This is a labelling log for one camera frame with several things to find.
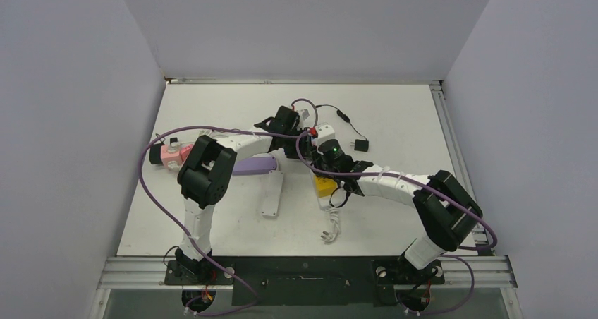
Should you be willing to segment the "white flat power strip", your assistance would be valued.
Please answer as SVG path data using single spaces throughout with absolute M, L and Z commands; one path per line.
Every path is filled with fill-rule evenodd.
M 283 180 L 284 173 L 282 171 L 270 171 L 267 175 L 260 211 L 264 218 L 274 219 L 278 216 Z

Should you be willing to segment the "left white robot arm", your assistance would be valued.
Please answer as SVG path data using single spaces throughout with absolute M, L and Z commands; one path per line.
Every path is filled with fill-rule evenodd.
M 185 201 L 185 230 L 175 257 L 190 282 L 200 284 L 212 275 L 214 206 L 227 192 L 235 164 L 279 149 L 297 158 L 295 139 L 306 129 L 308 116 L 306 110 L 282 106 L 274 116 L 246 131 L 227 131 L 220 138 L 203 135 L 195 141 L 177 176 Z

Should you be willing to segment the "pink cube socket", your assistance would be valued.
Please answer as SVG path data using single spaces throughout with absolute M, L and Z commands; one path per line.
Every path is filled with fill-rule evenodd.
M 159 152 L 160 163 L 170 171 L 179 171 L 192 148 L 193 144 L 190 143 L 175 147 L 162 145 Z

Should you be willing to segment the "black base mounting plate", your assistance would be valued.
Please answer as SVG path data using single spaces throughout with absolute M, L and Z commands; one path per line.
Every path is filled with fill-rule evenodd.
M 226 289 L 234 306 L 252 302 L 259 306 L 385 306 L 404 296 L 422 296 L 425 287 L 445 282 L 439 260 L 417 270 L 398 256 L 217 256 L 215 261 L 246 283 L 211 263 L 205 263 L 203 272 L 194 275 L 170 260 L 164 284 L 181 286 L 185 300 L 200 291 L 216 297 Z

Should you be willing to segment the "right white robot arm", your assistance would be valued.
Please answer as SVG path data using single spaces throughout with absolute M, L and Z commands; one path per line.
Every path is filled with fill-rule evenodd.
M 425 230 L 398 258 L 399 275 L 416 282 L 431 275 L 434 261 L 454 252 L 483 218 L 471 195 L 448 171 L 409 175 L 355 161 L 335 139 L 302 150 L 313 172 L 333 179 L 346 196 L 379 197 L 413 207 Z

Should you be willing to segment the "yellow cube plug adapter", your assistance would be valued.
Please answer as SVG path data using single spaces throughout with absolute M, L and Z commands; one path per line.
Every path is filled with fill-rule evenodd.
M 338 188 L 337 183 L 333 179 L 321 176 L 314 176 L 314 185 L 316 196 L 318 198 L 329 197 Z

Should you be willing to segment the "purple power strip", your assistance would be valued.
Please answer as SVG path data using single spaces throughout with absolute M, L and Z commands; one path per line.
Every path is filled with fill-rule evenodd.
M 261 157 L 249 157 L 236 162 L 232 175 L 233 176 L 251 176 L 268 174 L 270 171 L 278 169 L 278 161 L 271 155 Z

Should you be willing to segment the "white multi-socket power strip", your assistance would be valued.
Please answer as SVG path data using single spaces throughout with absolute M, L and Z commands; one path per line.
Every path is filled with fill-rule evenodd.
M 313 185 L 313 188 L 314 188 L 315 198 L 316 198 L 316 201 L 317 201 L 317 204 L 318 204 L 320 210 L 327 211 L 327 210 L 331 209 L 331 206 L 330 206 L 329 202 L 331 200 L 332 195 L 329 196 L 329 197 L 318 198 L 316 196 L 315 185 L 314 185 L 314 176 L 317 176 L 317 175 L 316 174 L 311 174 L 311 176 L 312 176 L 312 185 Z

